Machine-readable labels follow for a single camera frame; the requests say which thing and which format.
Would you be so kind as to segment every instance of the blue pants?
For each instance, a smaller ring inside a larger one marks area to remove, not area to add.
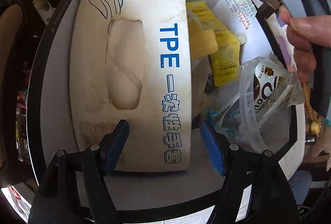
[[[296,171],[289,180],[297,205],[302,205],[312,184],[312,175],[308,171]]]

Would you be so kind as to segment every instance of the metal rivet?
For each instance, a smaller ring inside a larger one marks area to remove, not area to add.
[[[61,150],[59,150],[57,153],[56,153],[56,155],[58,156],[58,157],[62,157],[63,155],[64,155],[64,153],[66,153],[63,149],[61,149]]]
[[[264,154],[267,156],[267,157],[272,157],[273,153],[270,151],[270,150],[266,150],[264,152]]]
[[[238,150],[238,149],[239,149],[239,146],[236,145],[236,144],[231,144],[231,145],[230,145],[230,149],[231,149],[231,150]]]
[[[92,151],[98,150],[99,149],[99,145],[98,144],[93,144],[93,145],[90,146],[90,149]]]

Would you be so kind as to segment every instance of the white cardboard box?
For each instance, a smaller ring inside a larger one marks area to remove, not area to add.
[[[117,170],[188,169],[185,0],[81,0],[72,36],[70,102],[80,151],[126,119],[130,134]]]

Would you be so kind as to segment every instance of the clear plastic bag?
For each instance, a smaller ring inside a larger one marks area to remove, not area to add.
[[[216,98],[207,114],[217,132],[249,144],[256,152],[270,149],[260,134],[268,119],[292,104],[303,103],[296,73],[270,57],[273,61],[257,57],[242,64],[240,80],[217,90],[215,94],[223,101]]]

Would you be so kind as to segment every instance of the blue gripper pad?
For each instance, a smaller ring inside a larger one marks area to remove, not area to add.
[[[128,136],[129,123],[121,119],[114,131],[101,141],[101,158],[104,161],[103,171],[106,175],[114,171]]]
[[[205,143],[214,170],[221,176],[224,176],[226,170],[224,167],[224,155],[206,124],[207,123],[203,121],[200,127],[202,140]]]

